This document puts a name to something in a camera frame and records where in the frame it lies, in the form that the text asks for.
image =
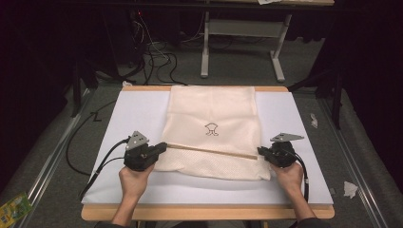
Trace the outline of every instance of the black curtain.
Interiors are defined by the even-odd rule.
[[[326,69],[341,73],[358,118],[403,192],[403,3],[354,0],[345,7],[362,11],[337,17],[310,76]]]
[[[72,59],[49,5],[4,1],[0,19],[0,191],[64,108]]]

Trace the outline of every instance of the printed logo on cloth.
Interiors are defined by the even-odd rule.
[[[216,125],[215,123],[209,123],[208,125],[205,125],[205,127],[208,129],[208,132],[205,133],[208,136],[218,136],[219,133],[216,133],[216,128],[218,127],[218,125]]]

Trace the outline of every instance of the forearm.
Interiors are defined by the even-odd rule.
[[[115,216],[112,219],[112,224],[129,226],[133,217],[134,208],[139,199],[122,199]]]
[[[296,213],[297,221],[301,221],[303,219],[308,218],[316,218],[317,216],[312,211],[308,202],[302,195],[300,189],[288,190],[287,191],[288,198],[293,204],[294,212]]]

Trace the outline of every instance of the white sheet of paper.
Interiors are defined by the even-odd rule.
[[[169,91],[122,91],[106,130],[94,170],[109,149],[138,130],[149,144],[160,143]],[[256,102],[262,126],[262,146],[278,133],[301,135],[293,147],[302,157],[310,179],[309,202],[333,204],[328,187],[317,163],[292,93],[257,92]],[[115,149],[110,159],[122,157],[125,145]],[[109,163],[82,200],[83,204],[119,203],[122,190],[118,177],[123,160]],[[234,181],[191,177],[178,172],[152,172],[139,203],[151,204],[287,204],[276,175],[271,180]]]

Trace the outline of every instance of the wooden stick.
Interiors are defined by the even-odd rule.
[[[218,151],[218,150],[201,149],[201,148],[195,148],[195,147],[172,144],[172,143],[169,143],[167,145],[167,147],[168,148],[173,148],[173,149],[183,149],[183,150],[194,150],[194,151],[200,151],[200,152],[207,152],[207,153],[211,153],[211,154],[219,154],[219,155],[237,157],[237,158],[248,159],[248,160],[257,160],[258,159],[258,156],[255,156],[255,155],[245,155],[245,154],[236,154],[236,153],[224,152],[224,151]]]

